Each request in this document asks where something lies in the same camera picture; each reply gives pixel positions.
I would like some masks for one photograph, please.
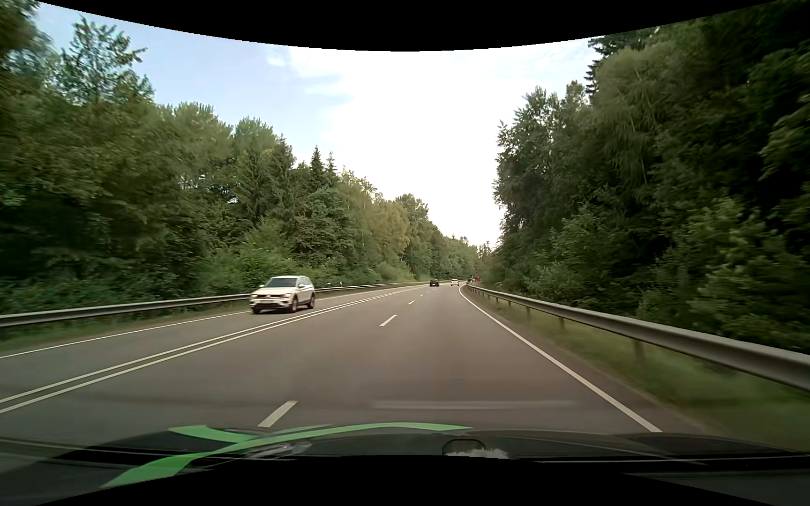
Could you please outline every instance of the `green foliage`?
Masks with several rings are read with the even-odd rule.
[[[810,354],[810,0],[590,44],[501,128],[489,281]]]
[[[245,293],[272,275],[464,277],[476,264],[426,206],[383,199],[332,153],[296,164],[263,121],[155,104],[134,68],[145,50],[114,27],[81,18],[55,52],[35,9],[0,0],[0,314]]]

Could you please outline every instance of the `car hood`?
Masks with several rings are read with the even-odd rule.
[[[51,456],[53,447],[63,451]],[[41,448],[49,454],[41,453]],[[736,439],[671,433],[604,435],[476,430],[424,422],[315,425],[281,431],[175,427],[94,446],[0,437],[0,454],[37,462],[0,475],[0,504],[39,504],[215,464],[311,456],[453,455],[606,466],[633,473],[810,467],[810,455]]]
[[[295,290],[294,286],[280,287],[280,288],[258,288],[253,295],[283,295],[284,293],[292,293]]]

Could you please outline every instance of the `double white line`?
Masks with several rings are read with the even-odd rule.
[[[270,330],[272,328],[282,327],[284,325],[288,325],[290,323],[294,323],[294,322],[299,321],[299,320],[306,320],[306,319],[309,319],[309,318],[313,318],[315,316],[320,316],[321,314],[330,313],[332,311],[343,309],[343,308],[346,308],[346,307],[349,307],[349,306],[360,305],[362,303],[366,303],[366,302],[373,301],[373,300],[376,300],[376,299],[382,299],[383,297],[388,297],[390,295],[395,295],[396,293],[401,293],[401,292],[406,292],[406,291],[408,291],[408,289],[402,290],[402,291],[399,291],[399,292],[385,293],[383,295],[377,295],[375,297],[369,297],[367,299],[362,299],[360,301],[354,301],[352,303],[346,303],[346,304],[343,304],[343,305],[334,306],[334,307],[331,307],[331,308],[327,308],[325,310],[318,310],[318,311],[316,311],[314,313],[308,313],[308,314],[305,314],[305,315],[302,315],[302,316],[293,316],[293,317],[287,318],[285,320],[281,320],[281,321],[279,321],[277,323],[265,323],[263,325],[258,325],[256,327],[244,328],[242,330],[237,330],[236,332],[231,332],[230,334],[224,334],[223,336],[218,336],[216,338],[205,339],[203,341],[199,341],[199,342],[196,342],[196,343],[193,343],[193,344],[188,344],[186,346],[182,346],[182,347],[179,347],[179,348],[174,348],[173,350],[162,351],[161,353],[155,353],[154,355],[149,355],[148,357],[137,358],[136,360],[131,360],[130,362],[124,362],[123,364],[112,365],[111,367],[106,367],[105,369],[99,369],[98,371],[94,371],[92,373],[81,374],[81,375],[78,375],[78,376],[63,380],[63,381],[59,381],[58,383],[53,383],[51,385],[40,386],[39,388],[34,388],[32,390],[28,390],[26,392],[22,392],[22,393],[17,394],[17,395],[12,395],[10,397],[2,398],[2,399],[0,399],[0,404],[3,404],[5,402],[15,401],[15,400],[17,400],[17,399],[19,399],[21,397],[27,397],[29,395],[39,394],[40,392],[43,392],[45,390],[50,390],[52,388],[56,388],[56,387],[59,387],[61,385],[66,385],[66,384],[69,384],[69,383],[73,383],[75,381],[82,380],[82,379],[90,377],[90,376],[95,376],[96,374],[103,374],[103,373],[107,373],[108,371],[113,371],[114,369],[120,369],[121,367],[125,367],[127,365],[133,365],[133,364],[136,364],[136,363],[139,363],[139,362],[144,362],[144,364],[136,365],[135,367],[131,367],[129,369],[123,369],[123,370],[118,371],[116,373],[111,373],[111,374],[107,374],[105,376],[97,377],[96,379],[92,379],[92,380],[86,381],[86,382],[78,384],[78,385],[72,385],[72,386],[69,386],[67,388],[57,390],[57,391],[49,393],[49,394],[41,395],[39,397],[33,397],[32,399],[28,399],[27,401],[19,402],[17,404],[13,404],[13,405],[8,406],[6,408],[1,408],[0,409],[0,414],[6,413],[6,412],[14,410],[14,409],[23,408],[24,406],[26,406],[28,404],[33,404],[35,402],[44,401],[44,400],[49,399],[51,397],[55,397],[56,395],[66,394],[66,393],[71,392],[73,390],[76,390],[78,388],[83,388],[86,385],[93,385],[95,383],[99,383],[100,381],[105,381],[106,379],[110,379],[110,378],[113,378],[115,376],[119,376],[121,374],[127,374],[127,373],[130,373],[130,372],[136,371],[138,369],[141,369],[143,367],[148,367],[150,365],[160,364],[161,362],[166,362],[166,361],[168,361],[168,360],[170,360],[172,358],[177,358],[177,357],[182,357],[184,355],[189,355],[190,353],[194,353],[196,351],[205,350],[205,349],[211,348],[212,346],[218,346],[220,344],[224,344],[224,343],[230,342],[230,341],[235,340],[235,339],[245,338],[247,336],[251,336],[251,335],[257,334],[259,332],[264,332],[266,330]],[[183,351],[183,352],[180,352],[180,353],[175,353],[174,355],[169,355],[171,353],[174,353],[174,352],[177,352],[177,351],[180,351],[180,350],[185,350],[185,349],[188,349],[188,348],[192,348],[192,349],[191,350],[186,350],[186,351]],[[146,360],[150,360],[150,359],[155,358],[155,357],[161,357],[163,355],[168,355],[168,357],[159,358],[158,360],[152,360],[152,362],[146,362],[145,363]]]

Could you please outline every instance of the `car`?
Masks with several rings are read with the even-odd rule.
[[[252,314],[265,309],[281,309],[295,313],[305,303],[314,309],[314,284],[307,275],[278,275],[267,280],[248,297]]]

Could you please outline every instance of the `green stripe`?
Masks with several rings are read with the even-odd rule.
[[[354,431],[368,431],[370,429],[418,429],[422,431],[459,431],[470,429],[463,425],[445,425],[441,423],[421,423],[421,422],[390,422],[390,423],[365,423],[362,425],[349,425],[343,427],[334,427],[332,429],[323,429],[319,431],[305,431],[293,434],[271,435],[264,438],[251,439],[242,441],[230,446],[210,451],[199,452],[191,454],[178,454],[174,456],[166,456],[158,460],[154,460],[143,466],[129,469],[122,473],[119,477],[102,485],[102,488],[112,487],[118,485],[135,484],[138,482],[146,482],[149,480],[157,480],[159,478],[168,478],[174,476],[184,467],[189,466],[197,458],[212,456],[215,454],[231,453],[258,446],[273,445],[275,443],[284,443],[293,441],[295,439],[316,438],[318,436],[327,436],[329,434],[340,434],[344,432]]]
[[[323,425],[308,425],[306,427],[295,427],[292,429],[283,429],[282,431],[274,431],[269,433],[269,435],[274,436],[275,434],[287,434],[289,432],[298,432],[298,431],[309,431],[311,429],[319,429],[320,427],[328,427],[329,424],[325,423]],[[202,439],[211,439],[212,441],[223,441],[225,443],[241,443],[243,441],[249,441],[251,439],[258,439],[263,438],[263,435],[260,434],[245,434],[241,432],[231,432],[231,431],[220,431],[218,429],[211,429],[205,425],[187,425],[185,427],[174,427],[172,429],[168,429],[171,432],[175,432],[177,434],[183,434],[184,436],[192,436],[193,438],[202,438]]]
[[[204,425],[188,425],[186,427],[174,427],[173,429],[168,430],[171,432],[176,432],[177,434],[183,434],[184,436],[223,441],[225,443],[241,443],[243,441],[258,438],[258,436],[254,436],[252,434],[218,431],[217,429],[210,429]]]
[[[288,434],[290,432],[310,431],[312,429],[320,429],[321,427],[329,427],[329,426],[330,426],[329,423],[325,423],[323,425],[308,425],[305,427],[295,427],[293,429],[283,429],[282,431],[271,432],[271,436],[274,436],[275,434]]]

